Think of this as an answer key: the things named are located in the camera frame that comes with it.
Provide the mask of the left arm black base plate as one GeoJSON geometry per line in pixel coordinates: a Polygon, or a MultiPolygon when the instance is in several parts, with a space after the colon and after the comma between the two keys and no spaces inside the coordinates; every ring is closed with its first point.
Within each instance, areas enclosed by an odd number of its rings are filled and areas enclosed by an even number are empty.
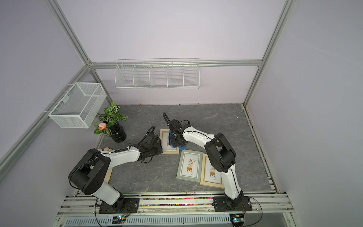
{"type": "Polygon", "coordinates": [[[121,198],[116,201],[115,204],[109,205],[106,202],[102,202],[99,213],[100,214],[117,214],[117,213],[137,213],[139,208],[139,198],[121,198]]]}

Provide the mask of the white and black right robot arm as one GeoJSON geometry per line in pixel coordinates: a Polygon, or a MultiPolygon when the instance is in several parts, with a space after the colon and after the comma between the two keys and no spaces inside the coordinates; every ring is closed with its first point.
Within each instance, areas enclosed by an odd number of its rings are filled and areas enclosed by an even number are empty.
{"type": "Polygon", "coordinates": [[[225,203],[233,210],[242,207],[244,193],[238,183],[235,173],[236,153],[222,134],[208,134],[195,129],[190,121],[181,124],[180,121],[169,120],[164,117],[166,124],[171,131],[170,142],[173,147],[182,147],[189,142],[205,149],[212,167],[221,174],[225,187],[225,203]]]}

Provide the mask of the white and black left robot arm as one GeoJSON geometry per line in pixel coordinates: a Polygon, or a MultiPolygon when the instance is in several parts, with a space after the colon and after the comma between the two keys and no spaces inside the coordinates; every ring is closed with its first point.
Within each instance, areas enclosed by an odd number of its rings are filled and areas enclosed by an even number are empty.
{"type": "Polygon", "coordinates": [[[124,195],[105,181],[108,170],[130,162],[145,164],[147,158],[162,153],[159,135],[148,132],[139,143],[126,148],[107,153],[95,148],[88,150],[71,170],[68,179],[71,186],[85,195],[94,196],[120,211],[125,206],[124,195]]]}

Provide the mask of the blue microfibre cloth black trim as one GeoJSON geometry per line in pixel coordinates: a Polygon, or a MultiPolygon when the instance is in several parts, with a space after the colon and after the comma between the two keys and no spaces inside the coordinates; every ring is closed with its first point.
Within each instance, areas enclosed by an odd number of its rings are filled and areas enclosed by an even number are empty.
{"type": "Polygon", "coordinates": [[[185,145],[184,144],[179,144],[177,142],[178,142],[178,140],[176,140],[174,138],[173,133],[171,131],[169,131],[168,145],[170,145],[172,148],[178,148],[180,151],[185,150],[185,145]]]}

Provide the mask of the beige picture frame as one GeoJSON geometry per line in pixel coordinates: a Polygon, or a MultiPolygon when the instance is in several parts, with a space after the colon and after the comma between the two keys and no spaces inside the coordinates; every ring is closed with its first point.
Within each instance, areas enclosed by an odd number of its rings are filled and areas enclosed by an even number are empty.
{"type": "Polygon", "coordinates": [[[170,142],[170,130],[161,129],[159,138],[162,145],[162,154],[179,154],[179,148],[173,147],[170,142]]]}

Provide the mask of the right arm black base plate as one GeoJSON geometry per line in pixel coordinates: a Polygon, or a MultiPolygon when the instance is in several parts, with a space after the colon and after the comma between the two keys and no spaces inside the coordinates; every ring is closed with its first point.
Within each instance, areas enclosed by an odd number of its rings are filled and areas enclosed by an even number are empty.
{"type": "Polygon", "coordinates": [[[215,212],[252,211],[251,201],[248,196],[244,196],[242,199],[237,198],[236,200],[232,200],[225,196],[216,196],[213,197],[212,206],[214,207],[215,212]]]}

